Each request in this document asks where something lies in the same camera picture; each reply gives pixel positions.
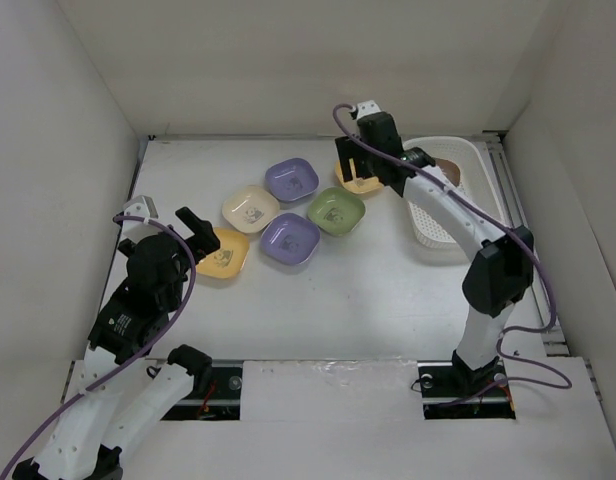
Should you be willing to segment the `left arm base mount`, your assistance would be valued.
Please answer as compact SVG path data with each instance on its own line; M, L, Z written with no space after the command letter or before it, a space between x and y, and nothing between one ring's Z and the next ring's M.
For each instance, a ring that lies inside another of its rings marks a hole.
M237 421L240 419L243 363L217 361L204 390L177 402L163 421Z

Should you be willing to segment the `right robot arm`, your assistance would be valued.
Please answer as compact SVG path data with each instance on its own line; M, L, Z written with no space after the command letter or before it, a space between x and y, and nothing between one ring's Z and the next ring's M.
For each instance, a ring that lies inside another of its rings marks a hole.
M349 108L357 132L336 139L345 179L375 177L422 208L470 262L462 283L469 304L463 336L452 354L450 404L467 403L493 388L497 344L515 305L533 282L533 235L491 218L420 148L404 148L394 118L372 102Z

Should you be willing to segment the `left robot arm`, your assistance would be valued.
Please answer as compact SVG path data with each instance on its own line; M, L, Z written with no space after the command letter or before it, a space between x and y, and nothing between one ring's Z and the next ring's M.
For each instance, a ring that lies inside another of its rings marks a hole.
M1 478L120 479L161 418L187 395L210 387L211 357L181 345L126 410L118 410L143 359L183 313L197 264L220 248L209 221L187 207L175 215L190 237L160 223L146 199L114 217L124 235L118 250L127 259L126 276L96 317L76 392L24 442Z

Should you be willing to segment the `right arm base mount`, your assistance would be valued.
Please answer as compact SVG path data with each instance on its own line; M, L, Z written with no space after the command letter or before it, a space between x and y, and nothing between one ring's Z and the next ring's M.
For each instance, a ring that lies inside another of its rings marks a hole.
M498 362L472 382L450 361L419 362L411 390L421 395L425 420L483 420L516 418L509 387Z

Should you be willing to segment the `green panda plate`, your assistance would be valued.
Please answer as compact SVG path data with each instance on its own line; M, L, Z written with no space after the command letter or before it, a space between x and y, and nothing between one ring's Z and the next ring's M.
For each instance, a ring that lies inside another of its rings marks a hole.
M351 233L365 214L365 203L341 187L322 190L307 211L308 219L332 236Z

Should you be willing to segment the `brown panda plate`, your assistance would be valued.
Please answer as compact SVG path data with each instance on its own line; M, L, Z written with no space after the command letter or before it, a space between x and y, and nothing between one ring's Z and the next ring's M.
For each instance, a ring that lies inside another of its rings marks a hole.
M439 180L451 184L453 187L459 187L461 184L461 170L457 164L452 161L433 158L435 167L433 174Z

